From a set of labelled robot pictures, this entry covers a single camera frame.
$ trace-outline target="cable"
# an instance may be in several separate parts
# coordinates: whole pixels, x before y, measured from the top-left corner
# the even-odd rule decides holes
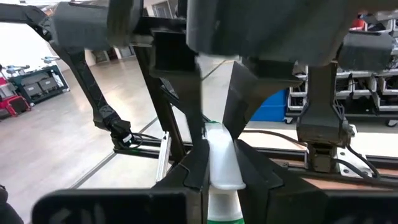
[[[273,132],[273,131],[266,131],[266,130],[243,130],[244,133],[262,133],[262,134],[269,134],[269,135],[273,135],[273,136],[277,136],[280,138],[283,138],[285,140],[288,140],[294,144],[298,144],[299,146],[304,146],[307,147],[307,144],[304,142],[299,142],[298,140],[291,138],[289,136],[286,136],[284,134],[281,133],[277,133],[277,132]],[[350,164],[347,161],[343,161],[341,159],[334,159],[335,162],[338,162],[340,164],[343,164],[344,166],[348,167],[349,169],[351,169],[353,172],[355,172],[356,174],[358,174],[360,177],[366,179],[366,180],[372,180],[372,183],[375,184],[375,180],[379,181],[380,179],[380,173],[379,171],[375,168],[374,165],[372,165],[369,161],[367,161],[364,157],[362,157],[360,154],[358,154],[356,151],[354,151],[354,149],[351,146],[347,146],[347,150],[349,150],[350,153],[354,154],[356,157],[358,157],[361,161],[363,161],[367,166],[369,166],[369,168],[372,170],[372,172],[374,173],[374,177],[369,177],[368,175],[362,173],[358,168],[356,168],[354,165]]]
[[[141,137],[146,137],[149,139],[155,139],[155,140],[160,140],[159,138],[155,137],[155,136],[150,136],[148,134],[142,134],[142,133],[133,133],[133,135],[135,136],[141,136]]]
[[[133,137],[138,137],[139,143],[136,146],[134,146],[134,147],[126,147],[126,146],[123,146],[123,145],[120,144],[122,149],[134,150],[134,149],[137,149],[138,147],[140,147],[142,145],[142,143],[144,142],[144,138],[142,137],[142,135],[140,133],[131,133],[131,135]]]
[[[294,144],[298,144],[299,146],[307,147],[307,143],[300,142],[300,141],[298,141],[298,140],[296,140],[296,139],[294,139],[294,138],[291,138],[291,137],[286,136],[286,135],[284,135],[284,134],[276,133],[276,132],[273,132],[273,131],[266,131],[266,130],[243,130],[243,132],[244,132],[244,133],[269,134],[269,135],[277,136],[277,137],[280,137],[280,138],[282,138],[282,139],[288,140],[288,141],[290,141],[290,142],[292,142],[292,143],[294,143]]]
[[[380,179],[380,173],[379,171],[375,168],[374,165],[372,165],[369,161],[367,161],[363,156],[361,156],[359,153],[357,153],[356,151],[354,151],[354,149],[348,145],[347,149],[349,150],[350,153],[354,154],[356,157],[358,157],[359,159],[361,159],[373,172],[374,174],[374,178],[375,179]]]

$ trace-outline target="white wall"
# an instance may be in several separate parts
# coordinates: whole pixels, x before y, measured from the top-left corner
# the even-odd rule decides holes
[[[33,70],[45,65],[41,58],[52,55],[46,41],[28,25],[0,22],[1,65],[30,65]]]

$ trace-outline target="gray floor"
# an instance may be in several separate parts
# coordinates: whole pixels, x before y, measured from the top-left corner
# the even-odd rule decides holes
[[[206,75],[223,60],[200,57]],[[210,119],[221,121],[231,62],[224,62],[203,81],[203,110]],[[119,115],[131,122],[138,132],[156,119],[147,88],[137,62],[127,59],[92,67],[109,104]],[[18,118],[0,123],[0,184],[10,193],[9,201],[30,220],[34,202],[44,194],[69,188],[109,158],[112,142],[109,133],[96,129],[91,107],[70,72],[65,72],[71,92],[45,101]],[[184,115],[174,108],[180,132],[189,141]],[[382,123],[358,123],[358,129],[372,133],[396,133]],[[294,129],[281,123],[249,123],[252,128]],[[144,131],[160,137],[159,122]],[[132,156],[114,156],[81,188],[150,187],[154,184],[156,160]]]

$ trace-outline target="red equipment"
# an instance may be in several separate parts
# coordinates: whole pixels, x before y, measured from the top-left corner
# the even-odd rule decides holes
[[[26,102],[25,98],[15,95],[6,99],[0,99],[0,109],[6,109],[11,116],[16,117],[24,111],[30,111],[32,108]]]
[[[7,84],[7,80],[3,77],[0,77],[0,85],[5,85]]]
[[[365,21],[362,19],[355,19],[353,25],[351,25],[351,30],[365,30]]]

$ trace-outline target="wheel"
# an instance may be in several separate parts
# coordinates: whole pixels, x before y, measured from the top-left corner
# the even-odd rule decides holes
[[[293,118],[285,118],[284,119],[285,124],[292,124],[294,122]]]
[[[396,121],[396,120],[387,120],[386,121],[386,126],[390,127],[390,128],[397,126],[397,124],[398,124],[398,121]]]

